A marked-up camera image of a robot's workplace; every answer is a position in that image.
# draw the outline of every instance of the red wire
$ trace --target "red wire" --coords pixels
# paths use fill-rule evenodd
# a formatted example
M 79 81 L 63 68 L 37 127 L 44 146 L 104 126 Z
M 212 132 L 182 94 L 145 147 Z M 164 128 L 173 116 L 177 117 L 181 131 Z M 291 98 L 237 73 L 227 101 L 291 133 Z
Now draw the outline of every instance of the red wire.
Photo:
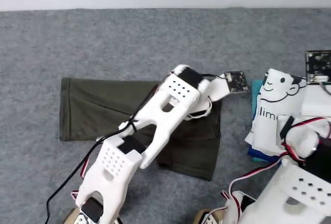
M 312 122 L 315 122 L 315 121 L 319 121 L 319 120 L 323 120 L 323 119 L 325 119 L 325 118 L 323 118 L 323 117 L 312 118 L 312 119 L 305 120 L 305 121 L 299 122 L 297 124 L 294 124 L 291 128 L 298 127 L 298 126 L 303 126 L 305 124 L 309 124 L 309 123 L 312 123 Z

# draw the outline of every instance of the carpet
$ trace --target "carpet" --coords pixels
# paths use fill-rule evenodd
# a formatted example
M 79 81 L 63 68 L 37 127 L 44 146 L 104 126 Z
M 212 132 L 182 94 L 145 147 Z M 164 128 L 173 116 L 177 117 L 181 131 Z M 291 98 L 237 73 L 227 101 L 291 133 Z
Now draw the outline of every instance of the carpet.
M 46 199 L 93 144 L 58 140 L 62 77 L 159 80 L 179 63 L 203 73 L 243 70 L 250 81 L 269 68 L 304 76 L 304 51 L 330 49 L 330 30 L 331 9 L 0 12 L 1 223 L 44 223 Z M 211 182 L 153 162 L 131 181 L 123 222 L 191 223 L 199 209 L 223 206 L 221 190 L 264 165 L 246 155 L 250 98 L 223 101 Z M 257 197 L 273 172 L 235 189 Z M 51 202 L 49 223 L 62 223 L 70 213 L 69 193 L 80 182 L 75 176 Z

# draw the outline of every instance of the white wire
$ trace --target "white wire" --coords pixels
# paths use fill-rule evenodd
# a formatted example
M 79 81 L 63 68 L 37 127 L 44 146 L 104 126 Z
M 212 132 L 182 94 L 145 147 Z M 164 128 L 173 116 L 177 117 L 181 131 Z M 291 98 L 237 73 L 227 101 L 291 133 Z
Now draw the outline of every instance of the white wire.
M 233 194 L 232 194 L 232 186 L 233 186 L 233 184 L 234 184 L 235 182 L 240 181 L 240 180 L 244 180 L 244 179 L 250 178 L 250 177 L 252 177 L 252 176 L 254 176 L 254 175 L 257 175 L 257 174 L 259 174 L 259 173 L 262 172 L 262 171 L 269 170 L 270 168 L 272 168 L 272 167 L 274 167 L 275 165 L 277 165 L 277 164 L 281 161 L 282 157 L 280 157 L 276 162 L 272 163 L 271 165 L 269 165 L 269 166 L 267 166 L 267 167 L 265 167 L 265 168 L 263 168 L 263 169 L 257 170 L 257 171 L 255 171 L 255 172 L 253 172 L 253 173 L 251 173 L 251 174 L 246 175 L 246 176 L 239 177 L 239 178 L 233 180 L 233 181 L 230 183 L 230 185 L 229 185 L 229 195 L 230 195 L 231 199 L 235 202 L 235 204 L 237 205 L 237 207 L 238 207 L 238 204 L 237 204 L 237 202 L 236 202 L 237 199 L 235 199 L 235 197 L 234 197 Z
M 76 197 L 78 195 L 78 190 L 73 190 L 71 193 L 70 193 L 71 197 L 76 200 Z
M 230 196 L 228 195 L 228 193 L 225 190 L 222 190 L 221 194 L 225 199 L 227 199 L 227 200 L 230 199 Z
M 208 96 L 208 101 L 209 101 L 209 107 L 203 114 L 198 115 L 198 116 L 192 116 L 190 114 L 187 114 L 189 119 L 199 119 L 199 118 L 208 116 L 210 114 L 211 110 L 212 110 L 212 107 L 213 107 L 213 102 L 212 102 L 212 100 L 210 99 L 209 96 Z
M 224 207 L 219 207 L 219 208 L 216 208 L 212 211 L 210 211 L 204 218 L 203 218 L 203 221 L 201 222 L 201 224 L 205 224 L 206 221 L 208 220 L 209 216 L 212 215 L 214 212 L 216 211 L 219 211 L 219 210 L 226 210 L 228 207 L 227 206 L 224 206 Z

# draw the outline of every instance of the green shorts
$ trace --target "green shorts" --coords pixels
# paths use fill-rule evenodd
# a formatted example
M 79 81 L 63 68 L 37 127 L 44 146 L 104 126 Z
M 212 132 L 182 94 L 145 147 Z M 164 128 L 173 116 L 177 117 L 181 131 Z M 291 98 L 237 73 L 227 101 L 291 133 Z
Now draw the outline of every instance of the green shorts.
M 95 140 L 118 130 L 157 83 L 63 78 L 60 140 Z M 213 102 L 209 116 L 183 121 L 157 162 L 175 172 L 211 180 L 220 144 L 220 109 L 221 102 Z M 154 126 L 148 126 L 133 136 L 149 145 L 154 131 Z

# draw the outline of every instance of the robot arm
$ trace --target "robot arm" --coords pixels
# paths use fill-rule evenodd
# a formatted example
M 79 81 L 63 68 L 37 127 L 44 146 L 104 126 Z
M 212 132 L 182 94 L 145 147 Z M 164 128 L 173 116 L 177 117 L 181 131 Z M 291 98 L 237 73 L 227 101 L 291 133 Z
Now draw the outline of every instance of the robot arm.
M 87 171 L 79 188 L 76 205 L 88 220 L 80 219 L 88 224 L 114 223 L 138 167 L 145 169 L 150 165 L 167 144 L 171 133 L 189 113 L 201 110 L 207 112 L 211 100 L 219 100 L 229 93 L 224 78 L 218 77 L 210 82 L 187 66 L 177 66 L 134 117 L 136 130 L 149 124 L 157 126 L 150 146 L 145 148 L 131 136 L 134 133 L 132 126 L 104 140 L 95 163 Z M 173 108 L 164 112 L 163 108 L 167 104 Z M 93 210 L 93 213 L 89 213 L 93 208 L 101 209 L 99 214 L 93 214 Z
M 328 120 L 311 120 L 326 122 L 319 125 L 319 130 L 330 133 Z M 331 149 L 329 144 L 323 144 L 314 128 L 307 125 L 311 120 L 301 122 L 292 118 L 288 121 L 290 127 L 285 125 L 283 128 L 287 129 L 283 133 L 287 145 L 303 162 L 297 163 L 292 156 L 279 159 L 279 169 L 257 200 L 241 191 L 233 192 L 239 203 L 239 214 L 237 204 L 230 198 L 222 224 L 318 224 L 331 216 L 331 177 L 326 166 L 330 162 Z

